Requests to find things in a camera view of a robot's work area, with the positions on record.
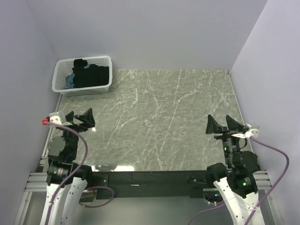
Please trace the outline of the black t shirt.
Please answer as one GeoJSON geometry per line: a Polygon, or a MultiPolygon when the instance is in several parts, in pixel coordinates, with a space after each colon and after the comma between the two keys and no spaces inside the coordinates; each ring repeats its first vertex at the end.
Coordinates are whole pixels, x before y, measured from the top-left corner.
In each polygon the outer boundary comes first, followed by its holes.
{"type": "Polygon", "coordinates": [[[75,59],[72,68],[74,73],[73,87],[87,88],[104,86],[109,83],[109,67],[89,64],[86,60],[75,59]]]}

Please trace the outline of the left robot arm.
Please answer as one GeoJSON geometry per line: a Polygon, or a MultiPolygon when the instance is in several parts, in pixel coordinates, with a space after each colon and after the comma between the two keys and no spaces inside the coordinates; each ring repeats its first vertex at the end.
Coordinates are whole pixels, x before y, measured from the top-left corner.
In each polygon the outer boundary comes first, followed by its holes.
{"type": "Polygon", "coordinates": [[[83,162],[77,164],[81,132],[95,126],[93,111],[89,108],[82,115],[74,112],[53,112],[43,119],[43,125],[61,130],[61,136],[52,138],[48,144],[48,168],[46,199],[40,223],[42,225],[69,225],[84,189],[92,186],[92,169],[83,162]]]}

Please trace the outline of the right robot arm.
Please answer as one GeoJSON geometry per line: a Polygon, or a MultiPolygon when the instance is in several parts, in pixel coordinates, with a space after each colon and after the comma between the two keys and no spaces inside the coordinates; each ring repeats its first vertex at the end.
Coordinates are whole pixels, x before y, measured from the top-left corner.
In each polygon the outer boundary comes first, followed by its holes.
{"type": "Polygon", "coordinates": [[[221,126],[212,115],[207,117],[206,134],[221,140],[225,163],[207,167],[206,183],[216,187],[235,225],[247,224],[258,202],[258,188],[254,173],[260,170],[258,156],[251,151],[243,151],[240,140],[248,143],[257,137],[259,126],[241,124],[227,115],[226,126],[221,126]]]}

